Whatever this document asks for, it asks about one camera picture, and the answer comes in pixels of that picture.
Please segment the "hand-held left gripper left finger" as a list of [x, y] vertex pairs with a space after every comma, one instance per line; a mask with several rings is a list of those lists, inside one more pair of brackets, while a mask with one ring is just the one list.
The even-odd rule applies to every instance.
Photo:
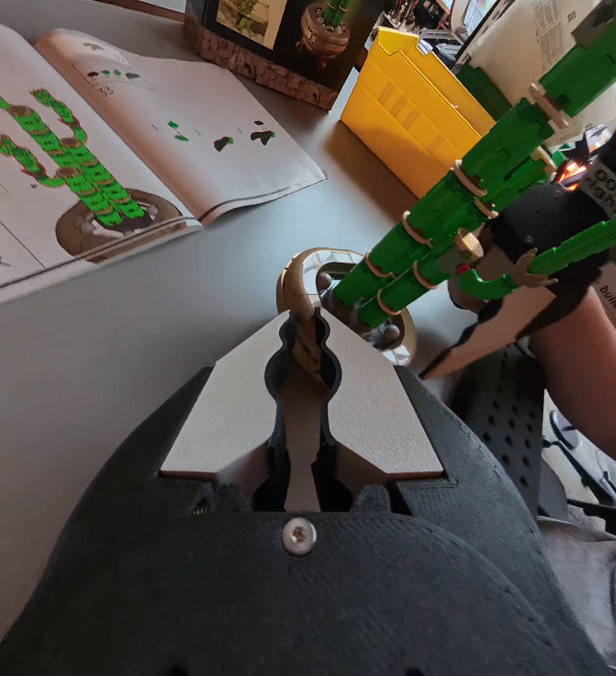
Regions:
[[235, 484], [249, 500], [285, 500], [290, 479], [280, 389], [295, 316], [263, 326], [211, 369], [160, 467], [169, 477]]

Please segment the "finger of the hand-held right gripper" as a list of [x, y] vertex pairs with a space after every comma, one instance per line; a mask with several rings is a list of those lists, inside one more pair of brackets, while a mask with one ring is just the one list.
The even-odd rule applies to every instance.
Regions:
[[480, 317], [466, 328], [458, 342], [441, 353], [420, 375], [429, 381], [459, 371], [515, 342], [516, 336], [536, 316], [535, 303], [502, 303], [493, 315]]
[[505, 296], [518, 287], [528, 285], [530, 262], [531, 250], [512, 262], [504, 250], [492, 245], [475, 266], [475, 272], [482, 282], [478, 296]]

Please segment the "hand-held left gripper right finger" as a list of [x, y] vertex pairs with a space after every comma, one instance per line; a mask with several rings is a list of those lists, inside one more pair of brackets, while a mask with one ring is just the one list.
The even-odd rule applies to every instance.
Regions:
[[329, 392], [321, 431], [333, 476], [365, 486], [439, 478], [444, 467], [391, 361], [325, 309], [315, 311], [320, 377]]

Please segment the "green lego bamboo plant model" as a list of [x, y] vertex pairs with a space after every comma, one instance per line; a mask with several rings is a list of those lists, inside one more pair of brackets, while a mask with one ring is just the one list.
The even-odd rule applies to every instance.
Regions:
[[341, 251], [309, 249], [295, 256], [278, 280], [278, 306], [295, 316], [293, 354], [304, 371], [324, 384], [317, 309], [334, 315], [392, 365], [403, 365], [405, 356], [399, 351], [414, 335], [412, 328], [403, 328], [400, 316], [412, 301], [441, 283], [457, 278], [463, 292], [485, 301], [482, 318], [493, 315], [502, 303], [535, 303], [536, 318], [555, 300], [550, 289], [557, 283], [555, 273], [616, 246], [615, 215], [541, 254], [530, 249], [528, 285], [505, 296], [478, 296], [482, 282], [475, 266], [484, 256], [478, 229], [531, 190], [546, 170], [555, 171], [541, 145], [514, 161], [495, 157], [474, 165], [457, 159], [339, 280], [332, 275], [342, 271], [343, 263], [336, 259]]

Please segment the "person's right forearm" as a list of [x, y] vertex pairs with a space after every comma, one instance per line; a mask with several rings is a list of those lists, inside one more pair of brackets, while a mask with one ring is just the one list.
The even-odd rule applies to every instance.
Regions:
[[594, 289], [566, 317], [530, 336], [552, 400], [616, 460], [616, 328]]

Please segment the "open lego instruction booklet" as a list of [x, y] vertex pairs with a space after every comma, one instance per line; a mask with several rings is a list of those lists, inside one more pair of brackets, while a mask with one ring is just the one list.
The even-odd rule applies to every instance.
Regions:
[[217, 66], [0, 24], [0, 302], [326, 177]]

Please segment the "dark lego set box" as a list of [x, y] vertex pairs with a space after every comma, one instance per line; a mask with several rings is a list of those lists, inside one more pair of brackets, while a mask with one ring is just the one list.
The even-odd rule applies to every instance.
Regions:
[[186, 1], [184, 27], [208, 62], [325, 111], [386, 1]]

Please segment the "person's right hand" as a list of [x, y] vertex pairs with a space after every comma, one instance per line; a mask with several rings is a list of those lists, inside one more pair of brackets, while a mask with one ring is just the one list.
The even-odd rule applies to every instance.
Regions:
[[479, 314], [486, 304], [485, 301], [473, 298], [463, 292], [458, 285], [457, 278], [452, 278], [448, 281], [447, 289], [451, 301], [458, 309], [464, 309], [474, 314]]

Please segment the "black perforated office chair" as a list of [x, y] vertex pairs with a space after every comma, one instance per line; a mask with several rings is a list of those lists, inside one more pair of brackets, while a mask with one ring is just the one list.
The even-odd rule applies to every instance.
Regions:
[[500, 463], [529, 511], [539, 511], [544, 376], [513, 344], [466, 367], [451, 409]]

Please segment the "yellow plastic bin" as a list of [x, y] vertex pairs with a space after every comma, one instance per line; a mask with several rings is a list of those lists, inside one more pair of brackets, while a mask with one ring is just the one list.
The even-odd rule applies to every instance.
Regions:
[[419, 38], [378, 29], [341, 121], [422, 198], [494, 126]]

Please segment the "white printed box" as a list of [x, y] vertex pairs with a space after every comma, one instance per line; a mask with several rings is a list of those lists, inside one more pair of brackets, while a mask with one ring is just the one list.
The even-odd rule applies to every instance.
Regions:
[[516, 1], [459, 71], [510, 108], [463, 158], [523, 158], [616, 119], [616, 1]]

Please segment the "person's grey trousers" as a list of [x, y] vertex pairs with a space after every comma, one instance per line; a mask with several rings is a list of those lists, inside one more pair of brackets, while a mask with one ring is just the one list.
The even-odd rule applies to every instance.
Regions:
[[538, 517], [547, 556], [578, 621], [608, 665], [616, 667], [616, 536]]

